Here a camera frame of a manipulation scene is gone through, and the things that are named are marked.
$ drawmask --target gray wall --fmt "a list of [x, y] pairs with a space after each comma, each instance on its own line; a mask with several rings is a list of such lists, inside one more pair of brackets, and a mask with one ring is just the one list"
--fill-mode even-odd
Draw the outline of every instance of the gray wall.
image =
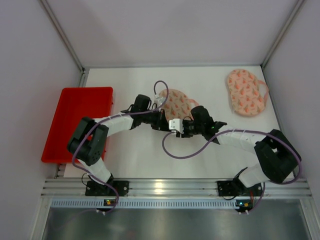
[[44, 179], [55, 166], [41, 162], [61, 90], [79, 72], [36, 0], [0, 7], [0, 232], [30, 234]]
[[260, 64], [296, 0], [48, 0], [85, 67]]
[[266, 68], [281, 124], [320, 210], [320, 1], [308, 0]]

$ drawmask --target metal bracket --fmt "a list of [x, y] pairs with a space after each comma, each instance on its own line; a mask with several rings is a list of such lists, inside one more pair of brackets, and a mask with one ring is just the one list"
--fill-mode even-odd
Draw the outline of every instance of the metal bracket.
[[[120, 197], [126, 196], [129, 192], [129, 181], [117, 181], [114, 180], [112, 182], [112, 187], [115, 188], [115, 190], [118, 192]], [[115, 192], [112, 191], [110, 188], [98, 184], [95, 181], [88, 181], [86, 184], [86, 190], [85, 190], [86, 196], [116, 196]]]
[[[226, 180], [226, 181], [217, 181], [218, 186], [218, 194], [220, 197], [234, 197], [238, 196], [239, 193], [235, 189], [235, 187], [232, 185], [232, 180]], [[247, 188], [247, 192], [242, 194], [242, 197], [250, 197], [250, 194], [253, 194], [254, 197], [260, 197], [262, 194], [262, 186], [260, 183]]]

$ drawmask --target red tray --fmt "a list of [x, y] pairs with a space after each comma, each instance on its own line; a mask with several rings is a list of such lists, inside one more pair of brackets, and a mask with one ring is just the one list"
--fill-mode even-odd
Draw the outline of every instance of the red tray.
[[112, 87], [64, 88], [42, 153], [44, 163], [71, 163], [67, 144], [81, 118], [102, 118], [110, 115]]

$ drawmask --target metal frame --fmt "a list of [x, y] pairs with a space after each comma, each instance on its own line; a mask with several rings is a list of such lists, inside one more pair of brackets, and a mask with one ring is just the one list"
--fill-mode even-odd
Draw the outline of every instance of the metal frame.
[[[57, 34], [60, 36], [67, 51], [70, 53], [76, 66], [81, 72], [79, 79], [79, 87], [84, 87], [88, 78], [89, 69], [85, 68], [78, 58], [72, 44], [68, 40], [67, 35], [63, 31], [57, 17], [47, 0], [38, 0], [43, 10], [47, 14], [49, 20], [53, 24]], [[306, 0], [297, 0], [291, 13], [287, 17], [283, 27], [279, 31], [277, 37], [272, 43], [267, 52], [261, 66], [264, 74], [264, 69], [268, 65], [271, 57], [284, 39], [286, 33], [293, 24], [295, 18], [299, 14]], [[274, 104], [272, 95], [270, 96], [275, 114], [280, 127], [282, 123], [278, 117], [278, 111]], [[82, 185], [80, 178], [63, 178], [65, 164], [57, 166], [55, 177], [47, 179], [44, 183], [40, 197], [39, 206], [36, 213], [36, 219], [32, 229], [30, 239], [42, 239], [46, 221], [48, 219], [49, 209], [54, 200], [64, 199], [68, 201], [88, 201], [92, 197], [85, 196], [85, 186]], [[121, 179], [129, 181], [129, 192], [125, 197], [121, 197], [120, 201], [133, 204], [134, 201], [150, 202], [162, 201], [170, 202], [183, 200], [192, 201], [221, 201], [218, 196], [217, 181], [221, 179]], [[312, 197], [309, 185], [306, 179], [299, 179], [297, 182], [290, 185], [276, 185], [270, 182], [266, 183], [264, 199], [299, 199], [302, 212], [306, 220], [306, 226], [309, 229], [310, 235], [314, 240], [320, 240], [320, 217], [316, 209], [315, 202]], [[101, 201], [103, 197], [93, 198], [94, 201]]]
[[291, 25], [293, 24], [294, 20], [298, 16], [299, 12], [301, 11], [302, 7], [304, 6], [306, 0], [297, 0], [294, 7], [292, 8], [289, 16], [287, 17], [284, 25], [280, 29], [279, 33], [277, 34], [277, 37], [275, 38], [274, 42], [271, 45], [271, 48], [267, 52], [265, 58], [263, 59], [263, 62], [261, 64], [262, 70], [264, 70], [269, 63], [269, 60], [275, 53], [276, 49], [280, 45], [280, 43], [283, 41], [284, 37], [286, 36], [287, 32], [289, 31]]

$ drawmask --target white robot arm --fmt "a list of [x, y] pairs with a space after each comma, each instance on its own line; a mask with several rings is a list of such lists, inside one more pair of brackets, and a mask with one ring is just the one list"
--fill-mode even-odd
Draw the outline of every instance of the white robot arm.
[[121, 131], [132, 130], [141, 123], [150, 124], [154, 130], [175, 132], [179, 138], [202, 135], [206, 140], [213, 143], [231, 145], [256, 154], [259, 163], [242, 169], [233, 180], [225, 181], [232, 195], [242, 195], [249, 188], [266, 181], [281, 184], [297, 167], [297, 157], [301, 161], [299, 154], [281, 131], [273, 129], [270, 133], [261, 135], [256, 131], [238, 130], [228, 126], [225, 122], [214, 121], [203, 106], [197, 106], [191, 110], [193, 119], [173, 119], [169, 123], [163, 110], [149, 111], [146, 114], [132, 114], [146, 112], [150, 101], [149, 97], [138, 95], [131, 109], [120, 113], [120, 117], [96, 119], [84, 117], [79, 123], [67, 146], [72, 154], [75, 153], [89, 130], [97, 123], [103, 122], [92, 132], [92, 138], [85, 140], [76, 155], [80, 163], [101, 181], [96, 181], [97, 183], [108, 183], [113, 179], [112, 174], [107, 170], [101, 159], [107, 137]]

